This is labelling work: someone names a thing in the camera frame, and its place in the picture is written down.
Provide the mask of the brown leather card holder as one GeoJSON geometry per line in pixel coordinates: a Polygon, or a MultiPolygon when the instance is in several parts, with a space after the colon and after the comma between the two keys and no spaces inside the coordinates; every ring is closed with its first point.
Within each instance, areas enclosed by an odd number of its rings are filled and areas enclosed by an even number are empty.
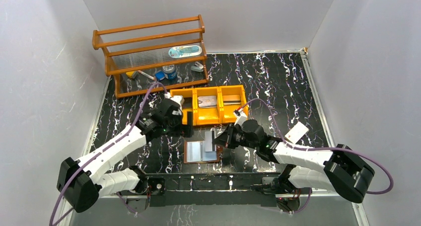
{"type": "Polygon", "coordinates": [[[192,141],[184,143],[184,163],[217,163],[221,161],[220,152],[205,152],[204,141],[192,141]]]}

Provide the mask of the grey credit card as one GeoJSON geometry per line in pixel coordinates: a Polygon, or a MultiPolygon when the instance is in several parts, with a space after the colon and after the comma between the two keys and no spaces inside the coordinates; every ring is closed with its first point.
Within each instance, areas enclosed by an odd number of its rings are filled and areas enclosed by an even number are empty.
{"type": "Polygon", "coordinates": [[[214,145],[214,131],[213,130],[205,132],[204,149],[205,149],[205,152],[216,151],[216,147],[214,145]]]}

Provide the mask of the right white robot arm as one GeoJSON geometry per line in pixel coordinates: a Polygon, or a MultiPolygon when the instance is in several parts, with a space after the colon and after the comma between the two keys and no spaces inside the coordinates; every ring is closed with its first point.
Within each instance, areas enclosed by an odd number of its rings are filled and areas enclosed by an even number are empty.
{"type": "Polygon", "coordinates": [[[229,149],[252,148],[265,161],[286,164],[280,184],[288,190],[324,189],[361,203],[375,175],[374,169],[348,147],[312,148],[285,143],[266,134],[256,120],[229,124],[213,142],[229,149]]]}

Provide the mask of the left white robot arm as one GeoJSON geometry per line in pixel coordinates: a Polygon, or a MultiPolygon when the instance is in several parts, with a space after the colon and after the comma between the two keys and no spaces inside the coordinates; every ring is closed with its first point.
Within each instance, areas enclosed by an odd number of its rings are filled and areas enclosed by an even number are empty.
{"type": "Polygon", "coordinates": [[[187,113],[187,123],[183,124],[183,103],[180,95],[166,98],[151,111],[137,115],[131,125],[100,148],[79,159],[65,159],[60,166],[57,189],[72,208],[81,213],[103,196],[126,190],[142,194],[150,189],[146,174],[137,166],[114,173],[108,170],[154,139],[165,135],[191,137],[193,113],[187,113]]]}

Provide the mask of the yellow three-compartment bin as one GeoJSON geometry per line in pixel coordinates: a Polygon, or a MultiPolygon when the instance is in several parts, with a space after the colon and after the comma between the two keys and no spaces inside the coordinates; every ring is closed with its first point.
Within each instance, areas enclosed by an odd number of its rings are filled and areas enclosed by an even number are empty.
{"type": "Polygon", "coordinates": [[[189,112],[193,113],[194,126],[234,123],[234,111],[247,102],[243,85],[172,89],[170,93],[184,99],[182,123],[185,125],[189,112]]]}

